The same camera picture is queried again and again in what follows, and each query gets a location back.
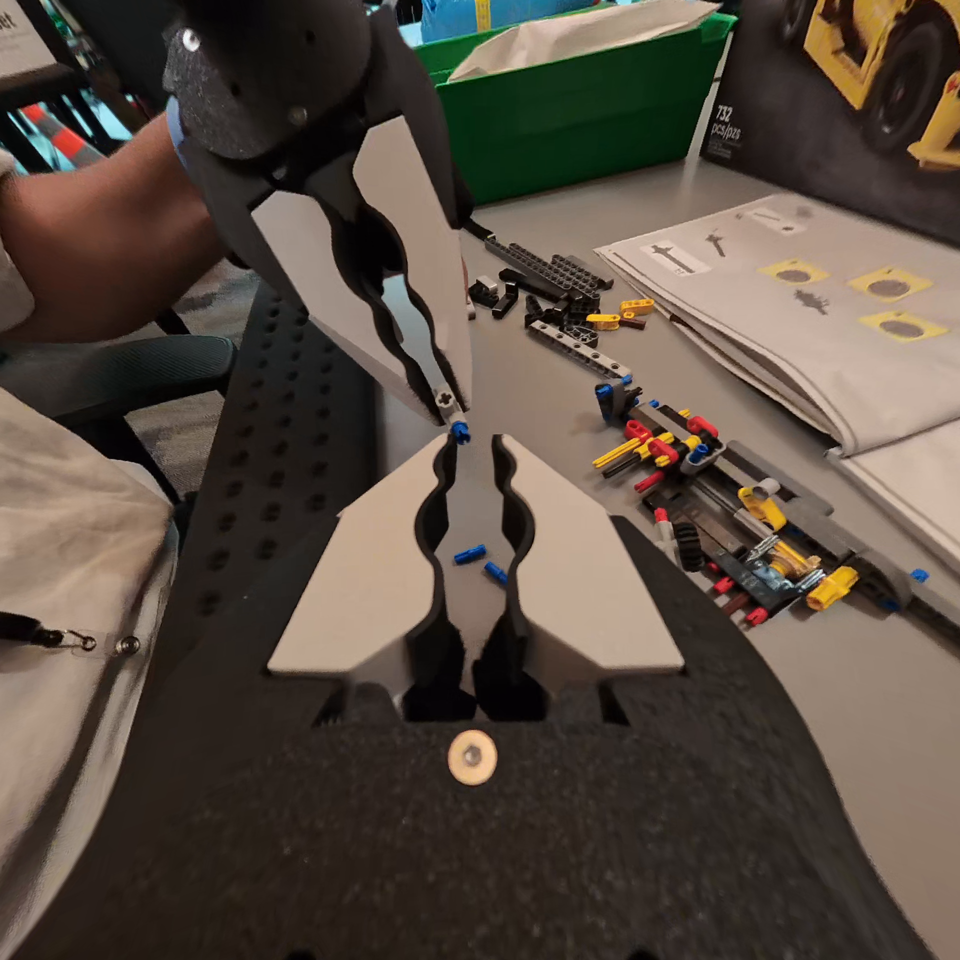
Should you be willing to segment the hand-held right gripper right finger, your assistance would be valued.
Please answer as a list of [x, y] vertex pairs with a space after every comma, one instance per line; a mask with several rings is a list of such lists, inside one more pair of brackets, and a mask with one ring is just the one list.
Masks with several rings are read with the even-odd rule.
[[493, 436], [491, 458], [512, 558], [506, 605], [472, 666], [486, 717], [540, 721], [569, 690], [682, 673], [620, 517], [507, 434]]

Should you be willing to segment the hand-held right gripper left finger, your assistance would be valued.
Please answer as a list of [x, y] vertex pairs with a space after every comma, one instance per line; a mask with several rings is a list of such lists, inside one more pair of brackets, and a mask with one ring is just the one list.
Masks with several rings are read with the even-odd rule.
[[272, 675], [378, 685], [412, 721], [474, 718], [437, 557], [458, 450], [452, 435], [432, 439], [339, 513], [270, 655]]

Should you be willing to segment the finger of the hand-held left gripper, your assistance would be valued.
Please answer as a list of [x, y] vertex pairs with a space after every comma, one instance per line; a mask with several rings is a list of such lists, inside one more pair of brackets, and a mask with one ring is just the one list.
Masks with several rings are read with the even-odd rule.
[[[426, 332], [438, 386], [449, 385], [467, 418], [474, 365], [460, 234], [449, 223], [405, 117], [366, 132], [352, 175], [365, 209], [399, 249], [403, 285]], [[390, 307], [376, 296], [371, 309], [382, 344], [403, 363], [416, 396], [436, 409], [438, 386], [406, 352]]]
[[330, 222], [318, 202], [275, 191], [251, 217], [315, 325], [388, 393], [442, 426], [436, 409], [409, 385], [402, 361], [381, 342], [372, 306], [342, 277]]

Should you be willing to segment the long dark lego chassis assembly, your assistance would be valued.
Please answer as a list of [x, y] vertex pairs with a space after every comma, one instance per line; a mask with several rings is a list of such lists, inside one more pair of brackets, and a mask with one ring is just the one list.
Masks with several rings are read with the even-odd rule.
[[643, 399], [634, 382], [594, 387], [602, 419], [622, 430], [592, 463], [606, 480], [634, 479], [637, 508], [664, 508], [699, 529], [714, 598], [727, 617], [758, 628], [791, 609], [822, 614], [860, 598], [882, 616], [906, 616], [958, 643], [958, 607], [834, 518], [834, 507], [702, 415]]

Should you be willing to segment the person's left forearm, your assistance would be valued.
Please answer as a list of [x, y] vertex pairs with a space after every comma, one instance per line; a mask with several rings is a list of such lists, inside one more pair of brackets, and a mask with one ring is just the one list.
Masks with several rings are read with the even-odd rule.
[[164, 112], [72, 172], [18, 175], [3, 150], [1, 238], [2, 345], [122, 338], [227, 255]]

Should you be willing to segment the small pile of lego beams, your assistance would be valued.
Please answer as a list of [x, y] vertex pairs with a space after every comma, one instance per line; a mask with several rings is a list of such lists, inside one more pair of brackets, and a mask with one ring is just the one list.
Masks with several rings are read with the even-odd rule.
[[601, 334], [622, 329], [642, 330], [653, 312], [651, 299], [629, 299], [612, 313], [603, 311], [602, 296], [614, 285], [610, 277], [594, 272], [584, 261], [553, 254], [542, 258], [517, 243], [503, 243], [476, 222], [468, 231], [504, 264], [499, 282], [478, 278], [471, 287], [474, 303], [502, 319], [524, 296], [524, 329], [528, 336], [566, 354], [601, 378], [630, 386], [630, 366], [601, 347]]

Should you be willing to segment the yellow car lego set box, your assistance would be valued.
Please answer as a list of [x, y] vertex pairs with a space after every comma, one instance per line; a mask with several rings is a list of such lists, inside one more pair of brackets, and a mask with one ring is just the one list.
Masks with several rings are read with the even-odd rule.
[[701, 156], [958, 247], [958, 2], [739, 2]]

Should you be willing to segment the green plastic bin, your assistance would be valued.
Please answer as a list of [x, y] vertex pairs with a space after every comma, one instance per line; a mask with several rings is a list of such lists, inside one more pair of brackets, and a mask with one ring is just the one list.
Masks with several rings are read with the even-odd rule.
[[478, 206], [679, 162], [689, 153], [737, 18], [630, 46], [450, 82], [502, 30], [414, 48], [437, 88], [450, 149]]

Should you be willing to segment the blue plastic roll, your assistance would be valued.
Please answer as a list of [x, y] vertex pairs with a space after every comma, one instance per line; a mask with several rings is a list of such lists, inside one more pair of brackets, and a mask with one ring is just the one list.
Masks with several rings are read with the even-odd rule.
[[421, 42], [453, 40], [577, 13], [600, 1], [422, 1]]

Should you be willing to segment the teal mesh office chair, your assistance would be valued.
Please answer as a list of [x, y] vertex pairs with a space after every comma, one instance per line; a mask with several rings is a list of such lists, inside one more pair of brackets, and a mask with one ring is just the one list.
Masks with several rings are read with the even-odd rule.
[[1, 386], [95, 450], [143, 467], [178, 504], [174, 486], [127, 415], [201, 394], [226, 394], [237, 357], [229, 338], [162, 335], [90, 350], [2, 360]]

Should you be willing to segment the orange traffic cone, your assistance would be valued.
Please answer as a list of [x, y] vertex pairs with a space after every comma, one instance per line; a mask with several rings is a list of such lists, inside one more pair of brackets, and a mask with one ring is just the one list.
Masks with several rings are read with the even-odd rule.
[[21, 107], [19, 114], [28, 120], [44, 138], [47, 138], [52, 147], [74, 168], [89, 167], [104, 157], [88, 139], [67, 126], [41, 103]]

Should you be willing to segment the white sign with black pattern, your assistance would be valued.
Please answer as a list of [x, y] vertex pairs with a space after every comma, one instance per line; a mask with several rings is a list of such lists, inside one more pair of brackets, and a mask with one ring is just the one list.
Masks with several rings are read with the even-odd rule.
[[55, 54], [17, 1], [1, 2], [1, 80], [58, 65]]

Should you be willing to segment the white t-shirt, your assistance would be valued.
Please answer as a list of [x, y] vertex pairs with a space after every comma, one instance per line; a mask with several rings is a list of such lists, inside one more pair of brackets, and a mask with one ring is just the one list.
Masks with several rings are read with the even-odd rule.
[[2, 613], [107, 652], [2, 641], [2, 958], [52, 906], [119, 774], [176, 569], [173, 507], [2, 390]]

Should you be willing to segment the open instruction booklet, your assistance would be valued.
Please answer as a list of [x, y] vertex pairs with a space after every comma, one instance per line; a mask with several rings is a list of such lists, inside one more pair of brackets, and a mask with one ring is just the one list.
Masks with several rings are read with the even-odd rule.
[[958, 248], [777, 193], [595, 253], [958, 570]]

